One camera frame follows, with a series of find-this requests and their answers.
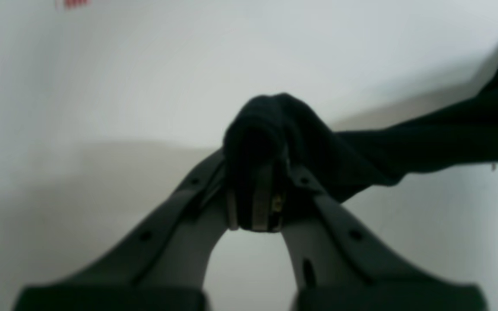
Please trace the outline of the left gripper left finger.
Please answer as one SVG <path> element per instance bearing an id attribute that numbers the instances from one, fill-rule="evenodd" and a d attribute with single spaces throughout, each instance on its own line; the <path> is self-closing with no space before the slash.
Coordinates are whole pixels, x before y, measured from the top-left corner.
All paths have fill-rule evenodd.
<path id="1" fill-rule="evenodd" d="M 202 286 L 228 228 L 218 150 L 102 258 L 59 282 L 24 289 L 14 309 L 209 311 Z"/>

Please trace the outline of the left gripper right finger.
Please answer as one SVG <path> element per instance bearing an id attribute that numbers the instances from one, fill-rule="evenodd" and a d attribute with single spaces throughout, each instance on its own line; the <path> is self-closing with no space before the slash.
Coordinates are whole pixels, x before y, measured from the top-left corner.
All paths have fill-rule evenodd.
<path id="1" fill-rule="evenodd" d="M 267 165 L 255 175 L 252 228 L 283 236 L 298 292 L 293 311 L 486 311 L 480 288 L 437 278 L 384 244 L 310 171 Z"/>

